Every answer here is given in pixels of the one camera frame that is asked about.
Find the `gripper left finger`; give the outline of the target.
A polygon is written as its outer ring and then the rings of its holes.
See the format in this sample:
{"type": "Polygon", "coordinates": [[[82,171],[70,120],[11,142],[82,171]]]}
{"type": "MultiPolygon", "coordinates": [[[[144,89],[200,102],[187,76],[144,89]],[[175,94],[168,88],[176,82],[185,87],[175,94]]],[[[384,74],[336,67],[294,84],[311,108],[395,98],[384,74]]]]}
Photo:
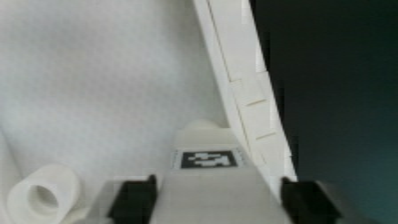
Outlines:
{"type": "Polygon", "coordinates": [[[157,199],[155,175],[109,182],[96,201],[95,224],[150,224],[157,199]]]}

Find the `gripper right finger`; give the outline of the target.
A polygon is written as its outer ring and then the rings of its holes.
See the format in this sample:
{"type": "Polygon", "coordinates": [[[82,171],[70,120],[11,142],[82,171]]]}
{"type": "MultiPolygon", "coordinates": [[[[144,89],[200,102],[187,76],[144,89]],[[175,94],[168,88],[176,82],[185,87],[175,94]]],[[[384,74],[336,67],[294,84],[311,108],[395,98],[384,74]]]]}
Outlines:
{"type": "Polygon", "coordinates": [[[281,178],[281,203],[294,224],[374,224],[336,189],[320,181],[281,178]]]}

